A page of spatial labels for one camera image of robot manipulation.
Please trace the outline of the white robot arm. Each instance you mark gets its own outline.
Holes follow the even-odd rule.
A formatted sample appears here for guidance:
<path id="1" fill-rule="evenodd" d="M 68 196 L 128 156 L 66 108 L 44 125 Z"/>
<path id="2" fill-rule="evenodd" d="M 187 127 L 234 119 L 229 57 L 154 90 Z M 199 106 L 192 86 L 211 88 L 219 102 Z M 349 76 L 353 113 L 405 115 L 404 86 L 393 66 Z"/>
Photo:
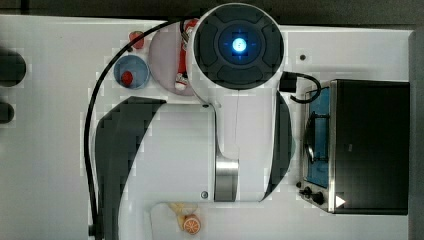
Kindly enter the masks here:
<path id="1" fill-rule="evenodd" d="M 205 13 L 187 46 L 194 99 L 132 96 L 96 129 L 104 240 L 154 240 L 161 203 L 260 202 L 284 177 L 291 119 L 279 92 L 284 41 L 263 10 Z"/>

